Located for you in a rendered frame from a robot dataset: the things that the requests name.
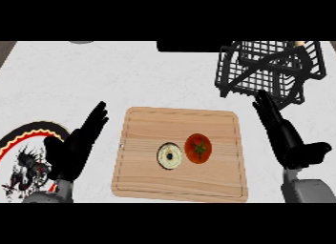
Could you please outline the wooden cutting board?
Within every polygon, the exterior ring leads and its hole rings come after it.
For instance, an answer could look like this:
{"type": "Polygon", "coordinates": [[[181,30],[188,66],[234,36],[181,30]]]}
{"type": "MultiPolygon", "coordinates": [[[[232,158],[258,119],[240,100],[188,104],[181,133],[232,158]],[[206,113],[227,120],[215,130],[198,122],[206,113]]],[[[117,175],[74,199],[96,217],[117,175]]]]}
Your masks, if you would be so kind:
{"type": "Polygon", "coordinates": [[[235,113],[129,108],[111,191],[129,197],[244,202],[249,189],[235,113]]]}

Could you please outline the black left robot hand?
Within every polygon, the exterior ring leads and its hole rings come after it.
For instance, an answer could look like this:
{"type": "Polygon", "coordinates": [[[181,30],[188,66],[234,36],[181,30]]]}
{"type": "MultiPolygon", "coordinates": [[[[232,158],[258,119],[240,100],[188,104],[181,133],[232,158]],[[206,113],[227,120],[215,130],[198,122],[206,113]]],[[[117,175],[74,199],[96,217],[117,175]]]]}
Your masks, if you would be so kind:
{"type": "Polygon", "coordinates": [[[45,138],[46,162],[51,164],[48,178],[74,182],[82,174],[94,144],[108,122],[107,103],[99,102],[82,127],[74,129],[64,141],[55,136],[45,138]]]}

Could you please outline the white plate with dragon print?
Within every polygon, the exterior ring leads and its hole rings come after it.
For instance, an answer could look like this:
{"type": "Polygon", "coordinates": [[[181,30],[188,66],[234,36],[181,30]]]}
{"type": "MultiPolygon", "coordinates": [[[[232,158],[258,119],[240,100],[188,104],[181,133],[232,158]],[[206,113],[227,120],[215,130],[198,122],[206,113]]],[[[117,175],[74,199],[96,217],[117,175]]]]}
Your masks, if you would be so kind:
{"type": "Polygon", "coordinates": [[[20,203],[39,191],[52,191],[55,182],[48,178],[45,138],[68,137],[67,129],[49,121],[17,127],[0,139],[0,203],[20,203]]]}

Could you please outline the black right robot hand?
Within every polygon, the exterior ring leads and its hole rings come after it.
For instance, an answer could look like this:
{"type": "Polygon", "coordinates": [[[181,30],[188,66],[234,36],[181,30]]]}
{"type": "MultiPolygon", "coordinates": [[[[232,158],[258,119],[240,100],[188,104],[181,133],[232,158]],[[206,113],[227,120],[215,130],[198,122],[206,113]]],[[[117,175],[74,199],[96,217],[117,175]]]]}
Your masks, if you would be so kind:
{"type": "Polygon", "coordinates": [[[259,91],[253,107],[266,130],[272,152],[289,170],[308,168],[323,162],[331,146],[326,142],[306,144],[292,122],[283,117],[277,104],[265,90],[259,91]]]}

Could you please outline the pale can with dark rim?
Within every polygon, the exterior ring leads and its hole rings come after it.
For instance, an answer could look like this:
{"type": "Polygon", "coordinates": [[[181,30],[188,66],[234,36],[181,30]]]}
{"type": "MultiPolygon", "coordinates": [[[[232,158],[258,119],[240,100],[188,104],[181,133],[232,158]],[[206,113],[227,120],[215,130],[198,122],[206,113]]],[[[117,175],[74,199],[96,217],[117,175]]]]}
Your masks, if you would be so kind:
{"type": "Polygon", "coordinates": [[[162,167],[167,170],[173,170],[182,163],[182,151],[176,144],[166,143],[157,152],[157,161],[162,167]]]}

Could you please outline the red tomato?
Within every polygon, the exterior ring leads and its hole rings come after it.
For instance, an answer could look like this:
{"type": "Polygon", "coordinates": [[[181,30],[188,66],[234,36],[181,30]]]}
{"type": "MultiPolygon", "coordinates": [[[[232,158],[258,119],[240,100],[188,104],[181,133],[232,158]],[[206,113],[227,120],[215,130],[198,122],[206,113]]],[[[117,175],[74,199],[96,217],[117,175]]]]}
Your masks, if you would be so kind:
{"type": "Polygon", "coordinates": [[[194,133],[185,141],[185,154],[191,162],[201,164],[209,160],[212,154],[212,143],[209,138],[194,133]]]}

